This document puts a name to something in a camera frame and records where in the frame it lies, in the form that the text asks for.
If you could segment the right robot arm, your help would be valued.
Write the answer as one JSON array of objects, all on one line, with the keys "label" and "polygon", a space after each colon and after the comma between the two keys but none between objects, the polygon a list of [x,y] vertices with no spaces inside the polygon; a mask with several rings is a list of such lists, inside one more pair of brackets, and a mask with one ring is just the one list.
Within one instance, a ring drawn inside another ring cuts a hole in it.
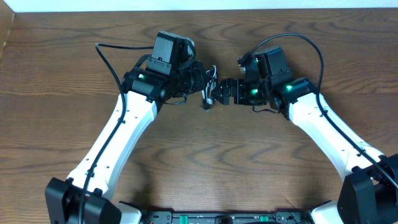
[{"label": "right robot arm", "polygon": [[295,79],[283,50],[271,47],[242,64],[243,79],[216,84],[211,97],[223,105],[269,105],[302,129],[329,158],[343,186],[335,202],[309,211],[312,223],[395,223],[397,155],[386,157],[361,139],[329,107],[307,78]]}]

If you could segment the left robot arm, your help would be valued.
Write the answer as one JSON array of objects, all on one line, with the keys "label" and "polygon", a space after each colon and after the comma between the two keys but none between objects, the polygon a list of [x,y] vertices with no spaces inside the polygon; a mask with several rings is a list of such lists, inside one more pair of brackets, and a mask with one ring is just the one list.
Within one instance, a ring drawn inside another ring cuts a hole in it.
[{"label": "left robot arm", "polygon": [[205,89],[209,77],[196,59],[194,42],[166,31],[122,79],[114,111],[84,159],[65,180],[52,178],[45,189],[51,223],[139,223],[142,212],[112,203],[121,171],[145,129],[163,105]]}]

